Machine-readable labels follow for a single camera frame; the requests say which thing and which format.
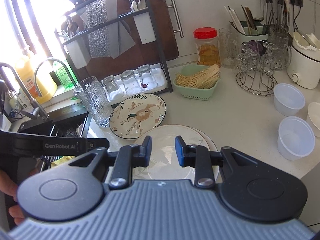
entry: plate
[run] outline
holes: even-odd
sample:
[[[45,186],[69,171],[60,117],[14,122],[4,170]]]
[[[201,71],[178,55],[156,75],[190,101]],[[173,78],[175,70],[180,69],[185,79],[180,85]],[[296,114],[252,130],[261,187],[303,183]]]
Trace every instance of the plate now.
[[[193,130],[195,130],[201,134],[201,136],[206,140],[207,144],[209,145],[210,151],[213,151],[213,152],[218,151],[216,145],[214,144],[214,142],[211,140],[211,138],[209,136],[207,136],[204,132],[202,132],[196,128],[193,128],[193,127],[190,127],[190,128],[192,128]],[[213,174],[214,174],[214,179],[217,180],[218,175],[219,175],[219,166],[212,166],[212,170],[213,170]]]
[[[166,105],[153,94],[140,94],[119,103],[110,116],[110,129],[118,137],[137,139],[159,126],[164,119]]]
[[[183,125],[163,125],[143,134],[135,143],[142,144],[144,138],[152,137],[149,166],[133,169],[133,179],[191,179],[194,168],[179,166],[175,151],[175,138],[181,135],[186,144],[209,147],[206,140],[194,129]]]

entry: cutting board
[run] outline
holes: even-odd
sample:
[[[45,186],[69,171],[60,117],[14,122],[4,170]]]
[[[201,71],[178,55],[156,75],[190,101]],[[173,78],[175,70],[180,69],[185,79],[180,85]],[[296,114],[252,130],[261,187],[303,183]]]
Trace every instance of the cutting board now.
[[[179,51],[167,4],[165,0],[150,0],[150,2],[155,14],[165,59],[167,61],[176,59]],[[129,0],[117,0],[118,15],[130,12],[130,7]],[[99,80],[102,80],[106,76],[118,75],[128,69],[134,70],[144,64],[152,65],[160,63],[156,41],[142,44],[133,18],[126,19],[125,21],[129,25],[131,37],[136,45],[115,59],[112,57],[91,58],[87,66],[77,70],[81,79],[96,76]]]

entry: glass cup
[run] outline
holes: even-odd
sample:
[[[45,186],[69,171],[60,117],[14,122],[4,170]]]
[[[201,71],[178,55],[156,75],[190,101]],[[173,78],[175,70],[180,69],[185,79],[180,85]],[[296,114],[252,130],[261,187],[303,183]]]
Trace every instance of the glass cup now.
[[[121,80],[128,96],[138,94],[142,91],[136,75],[132,70],[126,70],[121,75]]]
[[[235,60],[232,71],[234,74],[239,72],[248,72],[255,70],[259,62],[259,53],[255,52],[250,48],[247,42],[242,44],[242,50],[244,53],[240,53]]]
[[[120,99],[124,96],[124,92],[118,86],[114,75],[107,76],[103,79],[102,83],[107,90],[110,101]]]
[[[97,125],[101,127],[109,126],[112,107],[101,82],[96,77],[88,77],[82,80],[76,86],[74,93],[82,101],[85,109],[92,115]]]
[[[261,70],[263,70],[267,74],[272,75],[273,71],[275,70],[276,62],[274,52],[278,49],[278,47],[275,44],[267,42],[263,43],[263,46],[267,48],[267,50],[260,59]]]
[[[281,32],[271,31],[270,42],[275,44],[278,49],[273,51],[276,58],[275,70],[283,70],[291,63],[291,48],[288,46],[289,37]]]
[[[219,30],[219,49],[221,66],[231,68],[238,56],[237,31],[234,28],[223,28]]]
[[[140,77],[140,84],[144,90],[150,90],[157,87],[158,84],[152,74],[150,65],[138,67],[138,74]]]

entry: black sink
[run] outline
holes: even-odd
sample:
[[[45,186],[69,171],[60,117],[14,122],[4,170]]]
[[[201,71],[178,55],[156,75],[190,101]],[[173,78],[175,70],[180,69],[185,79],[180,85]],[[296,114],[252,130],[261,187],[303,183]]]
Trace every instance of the black sink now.
[[[89,114],[82,103],[77,103],[49,113],[49,120],[43,121],[38,117],[20,125],[18,132],[27,134],[79,137],[78,127],[83,123],[82,137],[86,137],[89,125]]]

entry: human hand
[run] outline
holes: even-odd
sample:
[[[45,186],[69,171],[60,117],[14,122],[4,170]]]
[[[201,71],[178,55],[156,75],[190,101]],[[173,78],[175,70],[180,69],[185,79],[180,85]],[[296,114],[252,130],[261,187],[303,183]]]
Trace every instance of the human hand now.
[[[36,169],[32,170],[29,176],[36,174],[38,171]],[[17,190],[18,185],[15,184],[9,176],[2,170],[0,170],[0,191],[3,193],[12,196],[14,201],[17,201]],[[16,225],[19,225],[24,220],[24,215],[19,205],[15,205],[9,208],[9,214],[14,218]]]

